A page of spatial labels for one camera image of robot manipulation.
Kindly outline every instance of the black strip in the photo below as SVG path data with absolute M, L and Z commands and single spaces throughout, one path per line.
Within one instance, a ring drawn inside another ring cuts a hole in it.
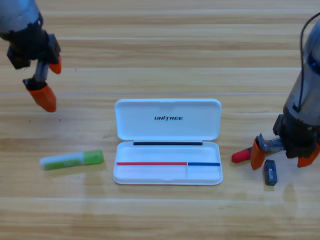
M 137 141 L 133 145 L 192 145 L 202 146 L 202 142 L 170 142 L 170 141 Z

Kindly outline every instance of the glue stick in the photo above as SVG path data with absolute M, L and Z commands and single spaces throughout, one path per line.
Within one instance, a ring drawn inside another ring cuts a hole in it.
M 61 169 L 80 165 L 101 164 L 104 156 L 101 150 L 47 156 L 40 160 L 43 170 Z

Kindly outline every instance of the small black object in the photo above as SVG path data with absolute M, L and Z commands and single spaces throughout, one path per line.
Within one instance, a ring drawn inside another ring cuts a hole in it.
M 268 186 L 274 186 L 278 182 L 276 163 L 273 160 L 267 159 L 264 162 L 264 176 L 265 184 Z

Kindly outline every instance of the wood grain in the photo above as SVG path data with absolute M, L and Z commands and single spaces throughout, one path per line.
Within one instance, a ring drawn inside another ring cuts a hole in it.
M 299 74 L 299 34 L 318 0 L 38 0 L 61 45 L 49 73 L 57 112 L 26 92 L 0 41 L 0 240 L 317 240 L 320 159 L 284 152 L 278 183 L 231 155 L 272 131 Z M 222 104 L 217 186 L 113 181 L 114 104 L 214 98 Z M 45 156 L 101 149 L 105 163 L 42 171 Z

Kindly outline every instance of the green glue stick cap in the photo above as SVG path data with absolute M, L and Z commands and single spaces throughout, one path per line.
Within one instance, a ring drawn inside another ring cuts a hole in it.
M 101 150 L 85 151 L 83 153 L 84 164 L 101 164 L 104 162 L 104 154 Z

